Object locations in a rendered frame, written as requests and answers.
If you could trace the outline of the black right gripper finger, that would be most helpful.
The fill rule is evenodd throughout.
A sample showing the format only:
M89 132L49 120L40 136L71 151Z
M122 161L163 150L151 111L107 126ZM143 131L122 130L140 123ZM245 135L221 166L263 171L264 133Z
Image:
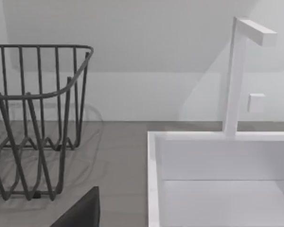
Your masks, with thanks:
M50 227L100 227L99 187L92 187Z

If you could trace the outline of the white sink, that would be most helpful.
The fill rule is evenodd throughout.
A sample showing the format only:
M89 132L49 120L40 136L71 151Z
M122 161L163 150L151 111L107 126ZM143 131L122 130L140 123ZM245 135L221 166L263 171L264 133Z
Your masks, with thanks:
M284 227L284 132L150 131L148 227Z

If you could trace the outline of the tall white tap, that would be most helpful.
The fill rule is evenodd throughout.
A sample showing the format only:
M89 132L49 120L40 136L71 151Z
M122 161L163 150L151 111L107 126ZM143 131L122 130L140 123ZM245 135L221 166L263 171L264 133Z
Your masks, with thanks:
M262 47L274 47L277 42L277 32L246 17L233 18L227 73L225 118L223 120L223 132L227 137L234 137L237 132L248 40Z

